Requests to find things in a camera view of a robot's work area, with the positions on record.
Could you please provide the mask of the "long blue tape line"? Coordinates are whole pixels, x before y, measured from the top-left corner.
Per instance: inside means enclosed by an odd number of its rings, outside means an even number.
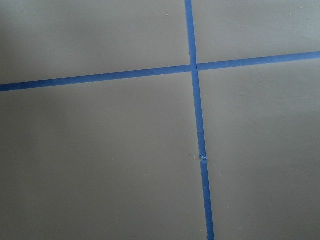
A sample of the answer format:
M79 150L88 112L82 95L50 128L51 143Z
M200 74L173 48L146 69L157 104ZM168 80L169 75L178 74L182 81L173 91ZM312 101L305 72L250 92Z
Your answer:
M194 101L195 120L196 120L196 129L197 129L197 141L198 141L198 152L199 152L199 159L200 159L206 231L207 231L207 238L209 240L214 240L215 239L214 221L213 221L213 213L212 213L212 201L211 201L210 180L209 180L209 171L208 171L208 159L207 159L207 151L206 151L205 129L204 129L204 121L203 121L201 88L200 88L199 70L198 70L198 62L197 62L197 47L196 47L196 35L195 35L192 1L186 0L184 2L184 5L185 5L186 24L187 24L189 59L190 59L190 69L191 69L192 87L193 87L193 101Z

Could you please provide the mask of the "crossing blue tape line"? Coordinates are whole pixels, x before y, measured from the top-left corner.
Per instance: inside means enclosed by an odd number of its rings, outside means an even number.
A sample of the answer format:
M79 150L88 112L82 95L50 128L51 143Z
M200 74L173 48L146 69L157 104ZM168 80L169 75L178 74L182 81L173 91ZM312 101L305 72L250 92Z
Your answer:
M318 51L285 54L285 55L273 55L273 56L264 56L264 57L199 63L197 65L197 70L206 71L206 70L216 70L216 69L225 69L225 68L236 68L236 67L243 67L243 66L275 64L275 63L294 62L294 61L306 61L306 60L319 59L319 58L320 58L320 53ZM191 65L177 65L177 66L169 66L169 67L130 70L130 71L94 74L94 75L86 75L86 76L74 76L74 77L64 77L64 78L57 78L57 79L45 79L45 80L36 80L36 81L7 83L7 84L0 85L0 91L9 92L9 91L18 91L18 90L35 89L35 88L46 88L46 87L56 87L56 86L64 86L64 85L103 82L103 81L111 81L111 80L131 79L131 78L138 78L138 77L189 73L193 69L194 68Z

